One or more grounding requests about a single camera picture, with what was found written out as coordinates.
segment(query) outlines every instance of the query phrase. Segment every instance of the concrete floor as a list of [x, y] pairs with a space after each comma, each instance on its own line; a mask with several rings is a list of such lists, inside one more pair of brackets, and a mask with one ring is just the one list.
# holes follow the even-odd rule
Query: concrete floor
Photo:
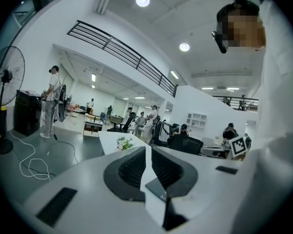
[[[24, 162], [26, 166], [28, 166], [31, 158], [42, 158], [48, 165], [49, 172], [57, 176], [76, 164], [73, 147], [65, 143], [59, 143], [53, 137], [50, 139], [41, 138], [39, 133], [40, 131], [37, 131], [26, 137], [12, 130], [15, 137], [33, 145], [36, 149], [36, 153]], [[97, 137], [83, 136], [59, 128], [56, 128], [56, 135], [59, 141], [68, 142], [75, 147], [75, 156], [79, 163], [104, 155], [100, 140]], [[0, 155], [0, 182], [7, 197], [23, 204], [36, 189], [49, 180], [38, 180], [34, 177], [24, 177], [21, 174], [19, 159], [23, 160], [34, 150], [31, 146], [24, 145], [18, 139], [13, 138], [9, 132], [7, 137], [13, 141], [14, 149], [8, 154]], [[47, 171], [41, 160], [33, 160], [30, 167], [42, 173]], [[31, 175], [27, 168], [24, 166], [21, 166], [21, 168], [25, 175]]]

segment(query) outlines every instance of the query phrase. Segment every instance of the standing fan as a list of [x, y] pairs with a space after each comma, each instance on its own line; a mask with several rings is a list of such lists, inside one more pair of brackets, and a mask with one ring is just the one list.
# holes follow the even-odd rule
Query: standing fan
[[24, 79], [25, 62], [21, 51], [14, 46], [0, 50], [0, 154], [13, 149], [6, 138], [6, 105], [16, 96]]

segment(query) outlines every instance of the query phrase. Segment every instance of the fan base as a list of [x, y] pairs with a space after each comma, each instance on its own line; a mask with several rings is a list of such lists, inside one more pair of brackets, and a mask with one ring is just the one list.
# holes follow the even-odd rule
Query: fan base
[[13, 150], [13, 143], [7, 138], [0, 141], [0, 154], [7, 154]]

